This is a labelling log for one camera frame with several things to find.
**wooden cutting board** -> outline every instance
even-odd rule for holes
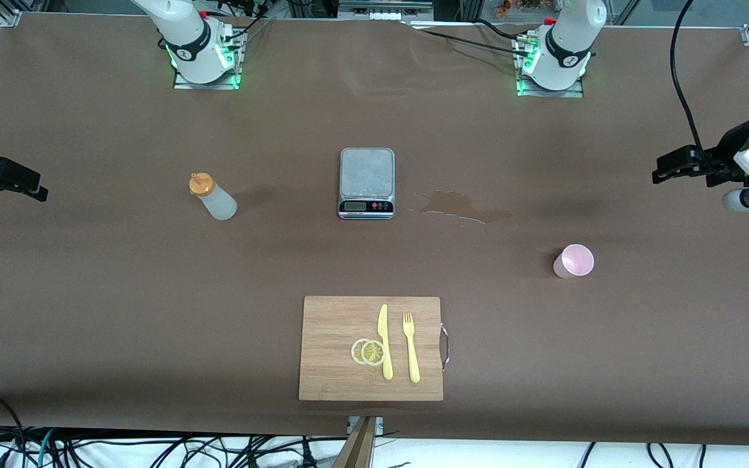
[[[360,338],[381,341],[380,306],[388,307],[393,378],[380,365],[357,364],[351,346]],[[421,380],[410,382],[403,314],[415,325]],[[440,402],[443,374],[438,297],[307,296],[302,317],[300,400],[324,402]]]

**lemon slice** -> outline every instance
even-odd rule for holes
[[[357,364],[366,365],[366,361],[363,361],[363,346],[368,342],[368,338],[360,338],[351,345],[351,359]]]
[[[383,343],[371,340],[363,344],[363,361],[368,365],[380,365],[383,362]]]

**teal cable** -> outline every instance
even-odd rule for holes
[[[51,427],[51,429],[45,433],[45,437],[42,438],[42,444],[39,445],[39,456],[36,457],[36,465],[39,468],[42,468],[42,459],[45,458],[45,447],[48,447],[48,439],[51,438],[51,432],[54,432],[54,429],[56,429],[56,427]]]

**cutting board handle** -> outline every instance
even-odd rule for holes
[[[449,333],[447,333],[447,329],[443,327],[443,322],[441,322],[441,334],[443,335],[443,345],[447,350],[447,356],[443,361],[441,361],[441,371],[443,372],[447,368],[447,363],[449,362]]]

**black band on robot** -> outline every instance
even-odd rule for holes
[[[166,46],[169,47],[169,50],[172,52],[172,55],[183,62],[192,62],[196,59],[196,55],[210,44],[210,25],[207,24],[207,21],[203,21],[203,23],[204,32],[202,32],[202,35],[195,39],[195,41],[190,42],[190,44],[176,45],[164,40]]]
[[[562,66],[562,68],[574,68],[577,63],[585,59],[588,51],[591,50],[591,45],[587,49],[578,51],[577,53],[559,47],[559,44],[553,39],[553,27],[547,30],[547,34],[545,34],[545,45],[547,46],[547,51],[557,58],[557,62],[559,62],[559,66]]]

